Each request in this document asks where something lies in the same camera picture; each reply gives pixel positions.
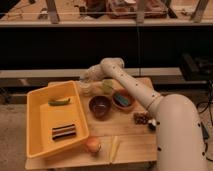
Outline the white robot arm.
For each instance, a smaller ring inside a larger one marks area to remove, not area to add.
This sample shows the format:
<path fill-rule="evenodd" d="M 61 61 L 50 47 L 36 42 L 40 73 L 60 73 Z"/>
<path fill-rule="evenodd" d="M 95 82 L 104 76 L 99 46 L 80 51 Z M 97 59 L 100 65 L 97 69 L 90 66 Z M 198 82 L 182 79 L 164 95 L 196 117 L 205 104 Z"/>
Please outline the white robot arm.
<path fill-rule="evenodd" d="M 89 80 L 118 81 L 155 119 L 157 171 L 208 171 L 201 121 L 194 103 L 180 94 L 161 95 L 123 69 L 121 58 L 104 58 L 85 73 Z"/>

